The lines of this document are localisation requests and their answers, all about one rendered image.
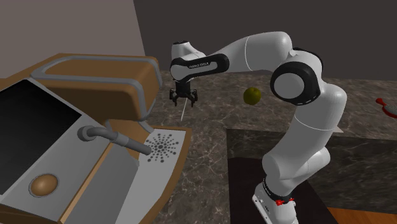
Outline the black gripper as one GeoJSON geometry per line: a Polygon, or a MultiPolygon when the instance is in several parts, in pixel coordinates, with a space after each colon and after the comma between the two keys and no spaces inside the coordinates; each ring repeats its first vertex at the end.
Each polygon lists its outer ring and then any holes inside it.
{"type": "Polygon", "coordinates": [[[183,81],[175,81],[176,88],[171,88],[169,91],[169,99],[173,101],[174,105],[178,105],[178,98],[179,97],[188,97],[191,101],[191,107],[198,101],[198,94],[197,90],[191,90],[190,82],[183,82],[183,81]]]}

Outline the thin white stick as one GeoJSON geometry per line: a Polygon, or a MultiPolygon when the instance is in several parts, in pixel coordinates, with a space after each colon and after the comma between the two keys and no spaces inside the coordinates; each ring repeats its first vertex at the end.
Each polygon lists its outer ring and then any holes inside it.
{"type": "Polygon", "coordinates": [[[181,121],[181,122],[183,121],[183,117],[184,117],[184,115],[185,115],[185,110],[186,110],[187,102],[188,102],[188,99],[186,98],[186,99],[185,99],[184,106],[183,106],[183,110],[182,110],[182,113],[181,113],[181,118],[180,118],[180,121],[181,121]]]}

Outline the green apple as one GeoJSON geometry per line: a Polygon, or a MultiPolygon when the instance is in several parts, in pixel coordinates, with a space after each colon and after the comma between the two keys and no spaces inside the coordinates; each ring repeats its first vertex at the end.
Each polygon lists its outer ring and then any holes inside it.
{"type": "Polygon", "coordinates": [[[249,87],[244,91],[243,100],[248,105],[255,105],[261,99],[261,92],[255,87],[249,87]]]}

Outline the brown and grey coffee machine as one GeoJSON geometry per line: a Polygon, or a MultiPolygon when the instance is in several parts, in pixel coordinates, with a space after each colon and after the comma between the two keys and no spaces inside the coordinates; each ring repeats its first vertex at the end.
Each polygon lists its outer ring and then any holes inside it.
{"type": "Polygon", "coordinates": [[[153,224],[192,131],[147,123],[153,57],[60,53],[0,79],[0,224],[153,224]]]}

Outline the dark robot stand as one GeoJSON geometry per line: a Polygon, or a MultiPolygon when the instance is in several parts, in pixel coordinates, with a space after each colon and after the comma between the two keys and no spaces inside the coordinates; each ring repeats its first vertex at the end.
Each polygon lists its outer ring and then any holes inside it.
{"type": "MultiPolygon", "coordinates": [[[[252,201],[254,190],[264,177],[260,159],[228,159],[231,224],[266,224],[252,201]]],[[[294,189],[292,197],[299,224],[338,224],[307,181],[294,189]]]]}

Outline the red brush with grey bristles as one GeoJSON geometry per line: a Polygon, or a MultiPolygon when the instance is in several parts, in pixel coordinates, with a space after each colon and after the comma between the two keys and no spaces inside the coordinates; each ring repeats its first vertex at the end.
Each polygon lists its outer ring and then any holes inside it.
{"type": "Polygon", "coordinates": [[[382,98],[376,98],[375,102],[382,105],[382,110],[387,116],[397,118],[397,106],[386,104],[382,98]]]}

